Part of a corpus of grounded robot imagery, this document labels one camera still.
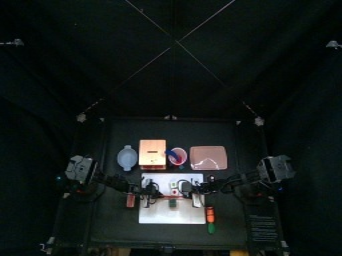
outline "red object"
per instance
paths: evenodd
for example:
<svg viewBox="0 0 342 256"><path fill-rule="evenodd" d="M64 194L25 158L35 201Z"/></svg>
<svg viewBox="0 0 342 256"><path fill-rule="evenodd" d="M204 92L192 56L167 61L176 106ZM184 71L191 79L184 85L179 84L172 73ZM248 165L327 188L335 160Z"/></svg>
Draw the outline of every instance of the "red object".
<svg viewBox="0 0 342 256"><path fill-rule="evenodd" d="M127 195L127 201L125 201L125 207L132 208L135 203L135 195L128 194Z"/></svg>
<svg viewBox="0 0 342 256"><path fill-rule="evenodd" d="M215 221L215 211L214 211L214 207L206 207L206 215L207 215L207 222L208 223L214 223Z"/></svg>

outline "black tent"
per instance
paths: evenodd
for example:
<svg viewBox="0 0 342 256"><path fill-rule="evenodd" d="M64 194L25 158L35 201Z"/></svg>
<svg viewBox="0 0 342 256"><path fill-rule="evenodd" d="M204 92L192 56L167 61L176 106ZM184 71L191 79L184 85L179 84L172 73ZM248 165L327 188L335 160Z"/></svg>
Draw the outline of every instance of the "black tent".
<svg viewBox="0 0 342 256"><path fill-rule="evenodd" d="M0 254L39 255L51 236L80 126L170 116L264 120L268 153L296 171L279 201L291 253L341 255L342 53L326 47L341 11L337 0L1 1Z"/></svg>

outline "green object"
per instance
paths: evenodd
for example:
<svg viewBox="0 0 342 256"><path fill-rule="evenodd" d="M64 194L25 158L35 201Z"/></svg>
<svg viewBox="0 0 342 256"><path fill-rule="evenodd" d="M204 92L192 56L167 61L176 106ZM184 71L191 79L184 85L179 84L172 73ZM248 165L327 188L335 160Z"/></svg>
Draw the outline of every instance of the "green object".
<svg viewBox="0 0 342 256"><path fill-rule="evenodd" d="M208 223L208 233L214 234L215 233L215 224L214 223Z"/></svg>
<svg viewBox="0 0 342 256"><path fill-rule="evenodd" d="M176 207L176 199L170 199L168 200L168 207L175 208Z"/></svg>

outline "orange box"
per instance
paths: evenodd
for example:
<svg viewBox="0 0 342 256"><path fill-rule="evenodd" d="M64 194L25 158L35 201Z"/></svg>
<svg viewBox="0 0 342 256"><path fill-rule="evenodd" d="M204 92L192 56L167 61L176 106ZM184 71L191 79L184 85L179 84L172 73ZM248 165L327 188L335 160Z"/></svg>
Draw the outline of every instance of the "orange box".
<svg viewBox="0 0 342 256"><path fill-rule="evenodd" d="M139 165L142 170L166 170L166 140L140 140Z"/></svg>

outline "black table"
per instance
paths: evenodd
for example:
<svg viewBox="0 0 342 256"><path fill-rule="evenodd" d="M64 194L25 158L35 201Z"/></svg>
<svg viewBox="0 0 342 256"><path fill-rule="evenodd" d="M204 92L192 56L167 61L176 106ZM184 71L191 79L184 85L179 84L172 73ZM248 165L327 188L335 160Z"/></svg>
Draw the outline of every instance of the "black table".
<svg viewBox="0 0 342 256"><path fill-rule="evenodd" d="M107 118L80 124L72 155L89 155L99 160L107 174L121 174L139 184L142 171L136 165L124 172L116 156L124 145L139 152L140 139L166 139L167 147L224 146L228 158L227 170L200 171L216 178L255 169L267 156L262 127L251 121L227 120L159 120ZM168 167L166 171L199 173L190 167ZM215 207L216 232L210 235L207 225L139 224L139 202L125 208L125 196L111 188L99 186L96 200L63 199L57 221L59 246L121 246L129 248L176 249L246 249L250 238L246 223L246 206L232 194L206 196L206 203Z"/></svg>

